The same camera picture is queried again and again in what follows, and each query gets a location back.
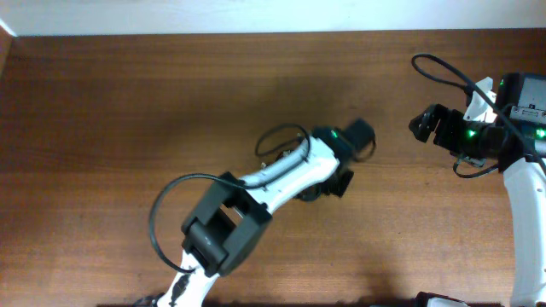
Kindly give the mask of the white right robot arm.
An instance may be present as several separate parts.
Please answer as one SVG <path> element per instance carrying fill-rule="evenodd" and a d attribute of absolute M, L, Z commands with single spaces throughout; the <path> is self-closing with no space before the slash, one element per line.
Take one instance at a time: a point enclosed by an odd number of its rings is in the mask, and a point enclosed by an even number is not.
<path fill-rule="evenodd" d="M 481 167 L 497 162 L 508 192 L 514 227 L 513 306 L 545 304 L 545 77 L 528 72 L 503 76 L 497 92 L 491 78 L 479 81 L 460 112 L 432 104 L 409 122 L 414 137 Z"/>

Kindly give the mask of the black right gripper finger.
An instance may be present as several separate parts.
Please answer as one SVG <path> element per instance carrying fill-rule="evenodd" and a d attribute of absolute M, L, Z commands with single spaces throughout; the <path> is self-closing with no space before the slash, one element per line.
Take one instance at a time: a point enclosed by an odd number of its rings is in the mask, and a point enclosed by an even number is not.
<path fill-rule="evenodd" d="M 416 140 L 427 142 L 430 134 L 435 130 L 435 116 L 430 111 L 416 116 L 409 122 L 409 130 Z"/>
<path fill-rule="evenodd" d="M 448 113 L 448 108 L 441 104 L 430 105 L 421 116 L 423 124 L 437 124 Z"/>

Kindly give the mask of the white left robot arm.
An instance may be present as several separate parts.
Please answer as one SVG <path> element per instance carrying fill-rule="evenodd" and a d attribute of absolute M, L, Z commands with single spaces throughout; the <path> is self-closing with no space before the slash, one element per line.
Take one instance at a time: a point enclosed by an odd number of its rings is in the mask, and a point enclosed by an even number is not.
<path fill-rule="evenodd" d="M 148 233 L 160 259 L 176 275 L 152 306 L 200 306 L 215 281 L 239 267 L 252 253 L 273 213 L 290 200 L 312 202 L 323 195 L 343 196 L 354 176 L 349 164 L 365 148 L 375 148 L 375 132 L 363 119 L 345 129 L 322 126 L 304 130 L 298 147 L 253 174 L 237 178 L 193 173 L 169 182 L 148 216 Z M 185 218 L 181 230 L 182 261 L 173 263 L 160 249 L 155 218 L 166 194 L 178 184 L 207 179 L 212 185 Z"/>

